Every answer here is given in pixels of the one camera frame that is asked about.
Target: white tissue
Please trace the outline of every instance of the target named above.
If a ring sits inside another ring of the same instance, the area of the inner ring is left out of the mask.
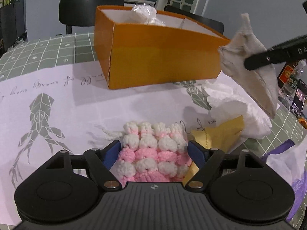
[[[207,101],[212,106],[210,114],[216,120],[216,126],[242,115],[242,137],[263,139],[271,133],[272,124],[269,117],[259,106],[242,96],[236,88],[217,81],[205,81],[201,87],[208,94]]]
[[[165,23],[156,18],[157,11],[153,6],[150,5],[135,5],[132,8],[132,11],[138,13],[144,20],[144,24],[148,25],[157,25],[157,26],[165,26]]]
[[[307,151],[307,137],[283,153],[269,155],[267,165],[279,174],[288,184],[303,178]]]

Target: squid drawing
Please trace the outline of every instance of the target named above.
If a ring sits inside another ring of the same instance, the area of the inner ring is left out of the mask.
[[[51,150],[51,155],[53,155],[53,145],[61,146],[64,150],[67,150],[72,154],[70,149],[68,149],[68,147],[64,143],[54,140],[50,136],[50,134],[53,134],[60,139],[65,138],[63,132],[60,129],[49,126],[48,119],[50,117],[50,110],[53,102],[54,99],[52,97],[50,97],[48,94],[41,93],[34,99],[34,101],[30,105],[30,121],[32,126],[30,131],[21,137],[18,144],[18,148],[24,146],[26,142],[27,144],[18,152],[13,166],[9,171],[9,174],[12,174],[12,184],[15,188],[15,183],[18,181],[18,177],[23,179],[18,168],[19,158],[22,153],[27,151],[28,163],[30,163],[30,150],[34,141],[39,135],[46,140]]]

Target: red label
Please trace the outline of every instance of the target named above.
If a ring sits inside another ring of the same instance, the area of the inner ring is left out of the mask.
[[[282,74],[279,76],[279,79],[283,82],[286,83],[288,78],[290,78],[290,75],[293,71],[293,68],[290,67],[289,65],[286,65],[284,71],[282,72]]]

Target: cabinet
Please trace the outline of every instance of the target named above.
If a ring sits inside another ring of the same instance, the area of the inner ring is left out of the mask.
[[[23,0],[0,8],[0,39],[3,39],[5,52],[25,32]]]

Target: metal screw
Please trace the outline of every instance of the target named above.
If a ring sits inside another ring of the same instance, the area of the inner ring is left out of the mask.
[[[115,189],[119,186],[119,183],[117,181],[107,181],[104,186],[108,189]]]
[[[189,186],[192,188],[192,189],[200,189],[203,187],[203,183],[202,182],[199,182],[199,181],[191,181],[189,182]]]

